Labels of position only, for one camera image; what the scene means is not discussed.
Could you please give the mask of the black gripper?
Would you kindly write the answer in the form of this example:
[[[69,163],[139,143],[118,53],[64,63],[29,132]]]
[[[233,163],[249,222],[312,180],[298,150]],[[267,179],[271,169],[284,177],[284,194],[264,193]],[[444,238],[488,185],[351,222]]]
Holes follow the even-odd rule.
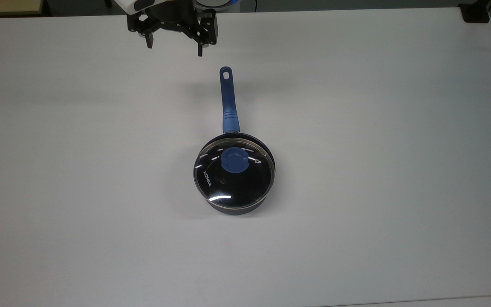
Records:
[[[214,9],[198,9],[193,0],[135,0],[127,15],[127,27],[153,47],[153,35],[158,30],[183,33],[197,43],[197,56],[203,47],[218,42],[217,14]]]

